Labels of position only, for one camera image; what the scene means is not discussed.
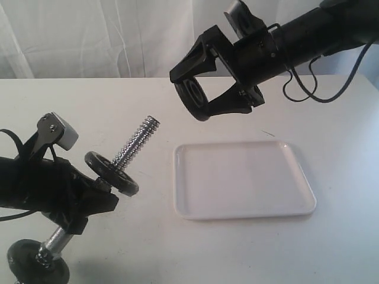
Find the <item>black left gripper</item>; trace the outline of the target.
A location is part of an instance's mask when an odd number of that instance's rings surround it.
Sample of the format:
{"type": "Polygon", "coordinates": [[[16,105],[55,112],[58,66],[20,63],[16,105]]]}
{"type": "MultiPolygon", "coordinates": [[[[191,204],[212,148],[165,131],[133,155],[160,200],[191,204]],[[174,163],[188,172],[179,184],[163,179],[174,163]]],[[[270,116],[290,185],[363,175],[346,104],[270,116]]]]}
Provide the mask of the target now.
{"type": "Polygon", "coordinates": [[[94,181],[66,159],[49,165],[47,207],[41,213],[56,225],[69,228],[69,234],[81,235],[88,216],[111,212],[118,204],[113,193],[93,189],[94,181]]]}

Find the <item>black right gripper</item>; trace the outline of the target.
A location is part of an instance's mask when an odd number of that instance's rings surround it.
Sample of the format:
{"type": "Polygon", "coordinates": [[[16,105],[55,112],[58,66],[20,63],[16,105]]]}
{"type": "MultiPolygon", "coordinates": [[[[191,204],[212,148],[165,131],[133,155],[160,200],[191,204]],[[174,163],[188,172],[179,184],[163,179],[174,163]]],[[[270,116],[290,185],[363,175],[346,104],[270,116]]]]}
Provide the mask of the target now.
{"type": "Polygon", "coordinates": [[[200,88],[195,118],[206,121],[223,114],[249,114],[252,107],[265,103],[258,85],[289,68],[282,40],[266,28],[232,44],[222,32],[202,33],[186,56],[169,72],[172,83],[216,71],[219,58],[235,83],[220,96],[208,101],[200,88]]]}

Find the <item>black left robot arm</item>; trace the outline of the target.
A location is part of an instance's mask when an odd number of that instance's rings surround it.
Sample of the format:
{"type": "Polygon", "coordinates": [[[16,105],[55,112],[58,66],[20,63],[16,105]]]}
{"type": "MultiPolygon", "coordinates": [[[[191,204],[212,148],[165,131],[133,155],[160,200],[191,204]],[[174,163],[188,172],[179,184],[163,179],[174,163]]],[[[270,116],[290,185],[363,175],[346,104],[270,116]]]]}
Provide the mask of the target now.
{"type": "Polygon", "coordinates": [[[82,234],[90,215],[111,212],[117,204],[114,194],[97,189],[68,160],[24,166],[1,158],[1,206],[40,211],[68,234],[82,234]]]}

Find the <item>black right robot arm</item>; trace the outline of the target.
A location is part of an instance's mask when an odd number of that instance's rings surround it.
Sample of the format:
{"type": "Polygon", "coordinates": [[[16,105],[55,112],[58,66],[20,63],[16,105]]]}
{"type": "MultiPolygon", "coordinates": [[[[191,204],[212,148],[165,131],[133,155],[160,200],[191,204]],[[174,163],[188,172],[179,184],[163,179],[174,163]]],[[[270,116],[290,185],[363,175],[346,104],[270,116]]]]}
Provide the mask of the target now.
{"type": "Polygon", "coordinates": [[[296,66],[304,62],[314,63],[322,56],[357,47],[366,53],[378,43],[377,1],[323,1],[284,25],[266,25],[243,1],[234,1],[225,16],[238,41],[230,42],[218,26],[212,26],[169,73],[182,103],[199,121],[248,114],[265,102],[260,83],[282,72],[298,79],[296,66]],[[235,83],[208,100],[196,77],[215,71],[216,60],[235,83]]]}

